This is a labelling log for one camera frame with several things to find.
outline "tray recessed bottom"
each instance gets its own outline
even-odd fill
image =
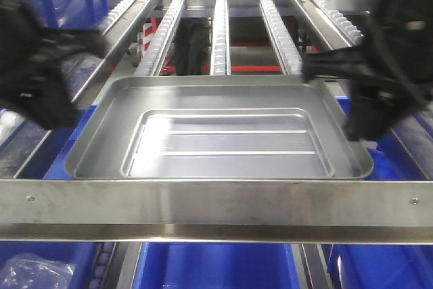
[[[126,177],[331,177],[304,110],[152,110],[122,164]]]

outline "worker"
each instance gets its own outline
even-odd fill
[[[208,18],[182,18],[174,42],[176,74],[202,74],[209,48]]]

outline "conveyor rail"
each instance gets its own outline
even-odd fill
[[[283,74],[300,74],[302,59],[272,0],[259,0],[260,10]]]
[[[216,0],[212,24],[212,52],[210,56],[210,75],[231,74],[229,6],[227,0]]]
[[[141,59],[135,76],[156,76],[160,74],[164,59],[181,21],[184,8],[185,0],[173,0],[171,2],[150,43],[149,49],[146,50],[143,59]]]

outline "conveyor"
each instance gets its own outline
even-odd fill
[[[280,16],[297,13],[319,49],[351,45],[341,28],[311,0],[186,0],[186,4],[183,17],[213,17],[215,7],[225,8],[225,15],[214,18],[219,26],[213,39],[214,74],[220,74],[222,65],[229,74],[227,15],[260,17],[263,13],[277,57],[282,64],[290,62],[290,67],[282,67],[287,73],[299,69],[299,58],[292,44],[284,43],[287,30],[276,11]],[[100,61],[88,58],[69,72],[67,81],[74,103],[80,109],[92,104],[110,71],[151,16],[164,17],[162,27],[166,32],[157,33],[160,39],[154,43],[156,55],[151,57],[149,52],[137,75],[158,74],[182,7],[183,0],[136,0],[107,31],[111,44],[108,56]],[[222,57],[217,58],[217,47],[225,52]],[[278,86],[297,76],[186,78],[197,87],[205,87],[206,83]],[[184,83],[178,77],[150,80],[156,86]],[[394,138],[392,151],[402,153],[414,181],[344,177],[42,180],[71,133],[72,129],[46,132],[26,123],[2,148],[2,239],[433,243],[433,190],[431,182],[424,181],[430,178],[431,166],[422,154],[429,152],[432,144],[430,135],[415,118],[409,118],[387,136]]]

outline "metal beam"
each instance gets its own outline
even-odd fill
[[[0,181],[2,240],[433,243],[433,182]]]

